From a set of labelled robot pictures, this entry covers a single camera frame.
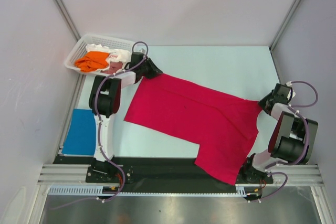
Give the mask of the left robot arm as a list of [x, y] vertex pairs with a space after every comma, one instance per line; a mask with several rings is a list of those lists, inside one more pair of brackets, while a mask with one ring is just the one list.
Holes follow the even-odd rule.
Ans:
[[113, 125], [121, 104], [121, 90], [139, 82], [143, 77], [153, 79], [162, 71], [142, 52], [133, 52], [125, 69], [107, 76], [96, 76], [92, 85], [89, 108], [94, 114], [96, 146], [88, 167], [86, 182], [110, 183], [122, 172], [116, 164], [113, 149]]

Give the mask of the red t shirt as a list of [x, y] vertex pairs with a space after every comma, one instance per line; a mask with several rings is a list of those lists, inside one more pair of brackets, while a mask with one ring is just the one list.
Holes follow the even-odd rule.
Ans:
[[199, 145], [195, 164], [234, 185], [258, 135], [257, 101], [167, 74], [143, 78], [124, 120]]

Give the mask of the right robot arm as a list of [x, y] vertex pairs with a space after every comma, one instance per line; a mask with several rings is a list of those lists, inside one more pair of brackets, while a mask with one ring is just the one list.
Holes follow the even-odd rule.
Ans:
[[[293, 84], [305, 84], [314, 94], [315, 100], [306, 105], [292, 105], [295, 97]], [[299, 108], [309, 108], [318, 102], [316, 88], [306, 81], [289, 81], [276, 84], [258, 105], [265, 113], [277, 120], [268, 147], [261, 153], [247, 157], [238, 173], [238, 182], [247, 184], [264, 183], [273, 167], [305, 165], [311, 157], [318, 131], [318, 122], [304, 117]]]

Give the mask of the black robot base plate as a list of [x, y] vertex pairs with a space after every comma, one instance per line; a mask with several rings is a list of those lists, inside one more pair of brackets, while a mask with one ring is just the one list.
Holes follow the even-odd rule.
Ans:
[[[56, 157], [53, 164], [86, 164], [90, 166], [93, 158], [90, 157]], [[213, 178], [201, 168], [194, 164], [190, 158], [126, 158], [118, 157], [115, 161], [120, 165], [122, 172], [115, 175], [110, 183], [88, 183], [75, 186], [112, 186], [115, 193], [120, 184], [132, 188], [143, 188], [150, 186], [177, 187], [177, 188], [224, 188], [225, 186], [243, 186], [262, 189], [263, 186], [280, 187], [286, 184], [288, 177], [283, 174], [285, 181], [279, 186], [274, 186], [275, 180], [271, 176], [266, 177], [264, 183], [247, 184], [236, 180], [234, 185], [224, 183]]]

